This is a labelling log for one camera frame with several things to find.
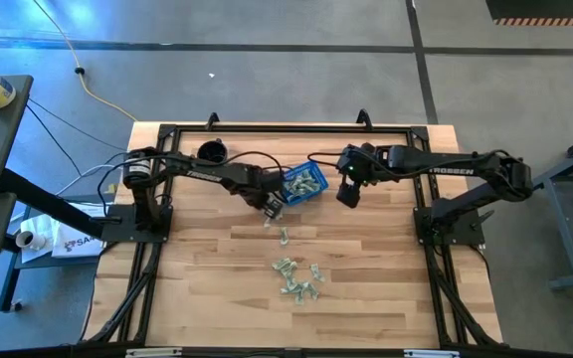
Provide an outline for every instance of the blue plastic bin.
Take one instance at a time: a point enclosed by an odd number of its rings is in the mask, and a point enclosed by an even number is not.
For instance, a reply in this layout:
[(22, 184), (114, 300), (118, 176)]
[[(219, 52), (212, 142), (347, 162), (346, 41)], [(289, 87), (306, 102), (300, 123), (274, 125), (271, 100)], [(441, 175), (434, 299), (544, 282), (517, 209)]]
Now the blue plastic bin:
[(317, 166), (317, 163), (312, 162), (312, 161), (308, 161), (304, 164), (300, 164), (300, 165), (294, 167), (292, 170), (285, 173), (285, 182), (295, 179), (295, 177), (299, 173), (301, 173), (302, 171), (304, 171), (306, 169), (308, 169), (310, 176), (313, 177), (313, 179), (317, 182), (317, 184), (319, 184), (319, 190), (307, 193), (307, 194), (302, 195), (300, 197), (294, 197), (294, 198), (291, 198), (291, 200), (289, 200), (288, 196), (290, 195), (290, 192), (283, 186), (283, 196), (286, 199), (286, 204), (289, 206), (293, 206), (295, 204), (303, 202), (304, 200), (308, 200), (308, 199), (314, 197), (315, 195), (323, 192), (324, 190), (328, 189), (328, 182), (326, 182), (326, 178), (324, 178), (322, 171), (319, 170), (319, 166)]

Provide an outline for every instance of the gray metal frame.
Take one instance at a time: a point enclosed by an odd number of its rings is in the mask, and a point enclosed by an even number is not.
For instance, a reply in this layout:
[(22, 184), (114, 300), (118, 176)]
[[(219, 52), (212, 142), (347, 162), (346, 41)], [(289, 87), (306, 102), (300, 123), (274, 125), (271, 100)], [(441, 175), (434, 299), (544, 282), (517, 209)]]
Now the gray metal frame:
[[(571, 173), (573, 173), (573, 155), (552, 169), (536, 177), (533, 183), (534, 189), (545, 189), (545, 193), (547, 194), (550, 204), (552, 204), (551, 206), (556, 216), (558, 230), (563, 240), (563, 246), (565, 247), (567, 257), (573, 270), (573, 236), (568, 223), (569, 218), (563, 210), (561, 199), (558, 195), (557, 189), (555, 188), (556, 185), (554, 182), (555, 179), (566, 177)], [(549, 281), (549, 286), (551, 289), (572, 287), (573, 274), (553, 279)]]

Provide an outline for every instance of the wooden table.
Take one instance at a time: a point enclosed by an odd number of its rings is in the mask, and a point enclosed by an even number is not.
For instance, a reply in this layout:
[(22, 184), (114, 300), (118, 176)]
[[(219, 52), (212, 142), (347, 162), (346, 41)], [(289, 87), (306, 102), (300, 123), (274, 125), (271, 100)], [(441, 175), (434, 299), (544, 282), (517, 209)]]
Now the wooden table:
[[(159, 124), (136, 123), (129, 147), (154, 146)], [(434, 152), (459, 151), (451, 125), (428, 128)], [(230, 155), (265, 151), (282, 165), (304, 162), (311, 151), (338, 152), (348, 143), (406, 144), (398, 134), (216, 131), (182, 133), (181, 151), (195, 154), (203, 142), (215, 138), (223, 140)], [(261, 156), (241, 159), (273, 165)], [(321, 169), (329, 189), (288, 207), (268, 230), (258, 211), (219, 185), (174, 179), (172, 233), (158, 270), (148, 346), (438, 346), (426, 260), (416, 244), (411, 215), (416, 205), (412, 181), (363, 189), (358, 208), (351, 210), (335, 199), (340, 181), (336, 170)], [(438, 182), (443, 197), (468, 189), (463, 177), (439, 176)], [(121, 185), (116, 203), (131, 202), (130, 192)], [(288, 227), (290, 236), (284, 248), (280, 226)], [(98, 332), (122, 301), (134, 247), (119, 244), (100, 259), (87, 337)], [(500, 341), (483, 261), (468, 247), (452, 251), (462, 300), (487, 333)], [(280, 294), (285, 280), (271, 263), (283, 257), (298, 262), (295, 276), (301, 280), (312, 281), (309, 265), (319, 264), (326, 282), (314, 283), (320, 291), (318, 301), (307, 297), (304, 306), (297, 306), (292, 295)], [(139, 305), (130, 333), (137, 326)], [(445, 310), (454, 337), (448, 304)]]

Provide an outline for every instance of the concrete floor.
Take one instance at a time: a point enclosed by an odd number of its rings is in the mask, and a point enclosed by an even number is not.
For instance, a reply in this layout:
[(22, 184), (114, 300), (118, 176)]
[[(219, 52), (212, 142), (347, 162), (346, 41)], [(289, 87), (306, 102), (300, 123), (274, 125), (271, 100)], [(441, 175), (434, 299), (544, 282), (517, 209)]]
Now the concrete floor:
[[(75, 39), (161, 43), (412, 45), (403, 0), (53, 1)], [(573, 28), (491, 24), (482, 0), (416, 0), (426, 46), (573, 48)], [(30, 0), (0, 0), (0, 36), (58, 39)], [(120, 16), (111, 17), (110, 10)], [(79, 51), (91, 88), (141, 120), (374, 121), (426, 123), (414, 55)], [(463, 151), (504, 148), (536, 175), (573, 143), (573, 57), (429, 56), (439, 123), (456, 127)], [(131, 122), (88, 98), (67, 51), (0, 49), (0, 73), (35, 77), (31, 97), (117, 146)], [(38, 111), (82, 168), (115, 150), (89, 142)], [(8, 167), (50, 191), (75, 171), (36, 120), (24, 117)], [(90, 194), (98, 176), (68, 194)], [(505, 341), (573, 353), (573, 289), (547, 282), (569, 273), (554, 218), (540, 193), (498, 203), (484, 224), (492, 289)], [(0, 285), (5, 274), (0, 258)], [(74, 343), (95, 268), (23, 271), (16, 297), (27, 309), (0, 313), (0, 349)]]

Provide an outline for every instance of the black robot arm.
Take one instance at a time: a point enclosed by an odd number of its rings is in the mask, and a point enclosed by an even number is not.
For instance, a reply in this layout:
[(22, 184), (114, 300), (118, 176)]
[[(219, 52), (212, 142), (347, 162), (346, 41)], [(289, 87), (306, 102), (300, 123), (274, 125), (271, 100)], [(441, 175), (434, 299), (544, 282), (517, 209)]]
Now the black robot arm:
[[(257, 165), (244, 163), (214, 163), (187, 156), (180, 152), (163, 152), (147, 147), (130, 151), (130, 164), (125, 166), (123, 184), (134, 197), (135, 222), (137, 230), (145, 230), (160, 224), (160, 211), (152, 192), (158, 184), (170, 176), (185, 176), (218, 183), (231, 195), (240, 195), (245, 202), (270, 217), (275, 218), (282, 203), (270, 193), (282, 188), (282, 173), (267, 171)], [(165, 168), (152, 176), (150, 160), (162, 157)]]
[(359, 202), (362, 186), (415, 178), (421, 174), (479, 177), (487, 185), (454, 199), (439, 199), (432, 206), (433, 224), (448, 225), (460, 215), (497, 200), (518, 202), (532, 193), (529, 166), (503, 150), (451, 154), (424, 152), (405, 145), (346, 146), (336, 164), (342, 174), (337, 199), (350, 208)]

